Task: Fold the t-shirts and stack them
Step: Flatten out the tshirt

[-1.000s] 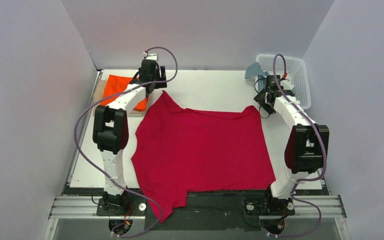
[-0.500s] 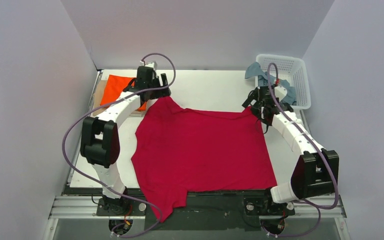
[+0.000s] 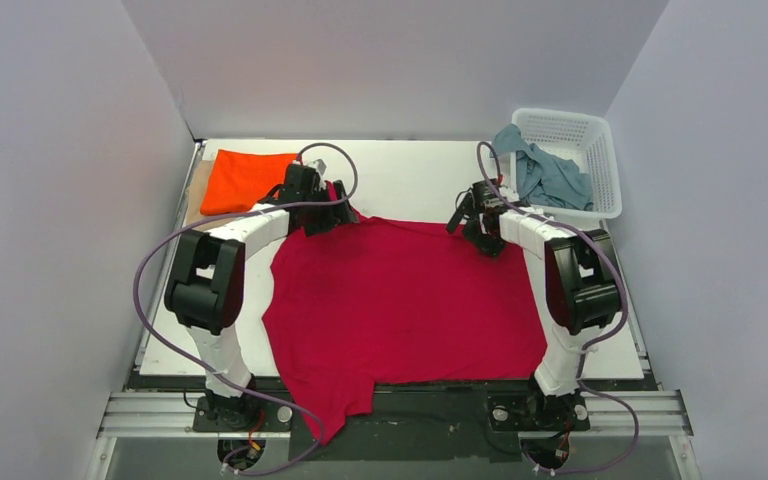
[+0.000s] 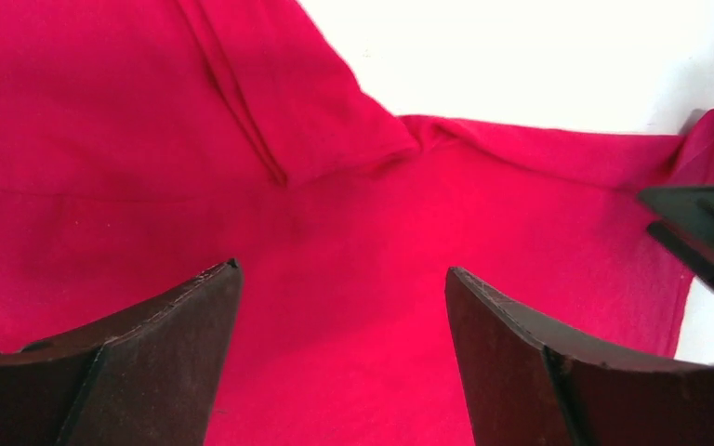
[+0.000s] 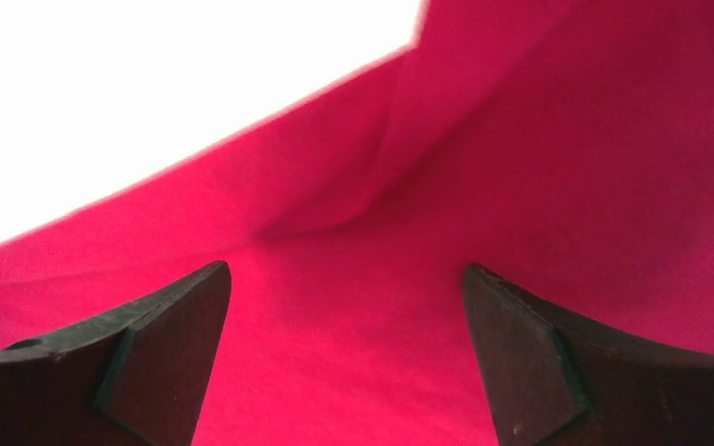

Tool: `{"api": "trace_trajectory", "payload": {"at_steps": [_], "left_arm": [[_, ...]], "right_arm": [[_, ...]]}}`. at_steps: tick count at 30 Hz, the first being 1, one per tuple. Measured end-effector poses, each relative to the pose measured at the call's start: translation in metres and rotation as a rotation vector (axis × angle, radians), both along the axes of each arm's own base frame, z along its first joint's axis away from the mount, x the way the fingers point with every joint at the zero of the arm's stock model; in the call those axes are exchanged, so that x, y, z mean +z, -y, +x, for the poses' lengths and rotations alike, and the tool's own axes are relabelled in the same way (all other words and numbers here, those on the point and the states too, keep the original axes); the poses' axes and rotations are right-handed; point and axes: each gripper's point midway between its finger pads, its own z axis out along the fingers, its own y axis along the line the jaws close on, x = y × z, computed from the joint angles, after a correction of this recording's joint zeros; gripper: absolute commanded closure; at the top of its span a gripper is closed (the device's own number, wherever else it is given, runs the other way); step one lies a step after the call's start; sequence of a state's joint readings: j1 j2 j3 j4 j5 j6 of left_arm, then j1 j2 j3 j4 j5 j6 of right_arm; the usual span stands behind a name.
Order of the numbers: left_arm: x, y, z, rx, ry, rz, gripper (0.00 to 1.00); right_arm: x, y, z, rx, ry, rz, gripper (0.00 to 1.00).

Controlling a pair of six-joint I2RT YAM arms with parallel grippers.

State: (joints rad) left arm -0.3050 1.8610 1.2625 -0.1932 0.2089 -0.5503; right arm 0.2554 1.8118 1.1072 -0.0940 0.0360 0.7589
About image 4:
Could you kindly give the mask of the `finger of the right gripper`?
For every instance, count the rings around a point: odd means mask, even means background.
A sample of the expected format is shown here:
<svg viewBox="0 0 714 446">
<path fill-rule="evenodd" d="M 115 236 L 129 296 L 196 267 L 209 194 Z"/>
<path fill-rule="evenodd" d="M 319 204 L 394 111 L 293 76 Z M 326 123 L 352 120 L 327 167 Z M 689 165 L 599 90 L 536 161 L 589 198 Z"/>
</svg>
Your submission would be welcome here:
<svg viewBox="0 0 714 446">
<path fill-rule="evenodd" d="M 679 238 L 665 223 L 656 221 L 647 227 L 647 232 L 666 250 L 673 254 L 714 293 L 714 265 L 699 254 L 686 241 Z"/>
<path fill-rule="evenodd" d="M 714 185 L 651 187 L 638 198 L 714 267 Z"/>
</svg>

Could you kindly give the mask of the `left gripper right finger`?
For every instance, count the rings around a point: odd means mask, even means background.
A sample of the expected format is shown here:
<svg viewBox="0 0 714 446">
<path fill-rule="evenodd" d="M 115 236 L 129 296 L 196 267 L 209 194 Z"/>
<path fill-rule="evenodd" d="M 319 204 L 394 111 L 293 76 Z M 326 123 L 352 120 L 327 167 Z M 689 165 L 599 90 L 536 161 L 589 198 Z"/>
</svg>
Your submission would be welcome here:
<svg viewBox="0 0 714 446">
<path fill-rule="evenodd" d="M 445 298 L 479 445 L 714 445 L 714 365 L 601 340 L 462 268 Z"/>
</svg>

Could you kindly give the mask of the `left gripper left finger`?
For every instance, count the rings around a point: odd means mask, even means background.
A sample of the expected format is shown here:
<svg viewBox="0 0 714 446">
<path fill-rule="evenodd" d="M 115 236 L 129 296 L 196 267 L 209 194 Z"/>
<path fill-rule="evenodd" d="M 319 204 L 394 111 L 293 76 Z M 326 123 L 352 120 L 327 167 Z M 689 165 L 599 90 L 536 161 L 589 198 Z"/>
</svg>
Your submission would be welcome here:
<svg viewBox="0 0 714 446">
<path fill-rule="evenodd" d="M 0 353 L 0 445 L 200 445 L 239 308 L 229 260 L 129 308 Z"/>
</svg>

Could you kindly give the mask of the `red t shirt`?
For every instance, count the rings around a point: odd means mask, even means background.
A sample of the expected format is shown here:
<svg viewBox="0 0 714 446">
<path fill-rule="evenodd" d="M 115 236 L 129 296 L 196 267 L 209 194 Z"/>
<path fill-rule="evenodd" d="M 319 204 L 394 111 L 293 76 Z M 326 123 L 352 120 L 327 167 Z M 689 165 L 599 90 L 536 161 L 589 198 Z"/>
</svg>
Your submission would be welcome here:
<svg viewBox="0 0 714 446">
<path fill-rule="evenodd" d="M 637 191 L 714 182 L 685 136 L 395 116 L 294 1 L 0 1 L 0 351 L 236 258 L 210 445 L 470 445 L 452 266 L 676 350 L 684 266 Z"/>
</svg>

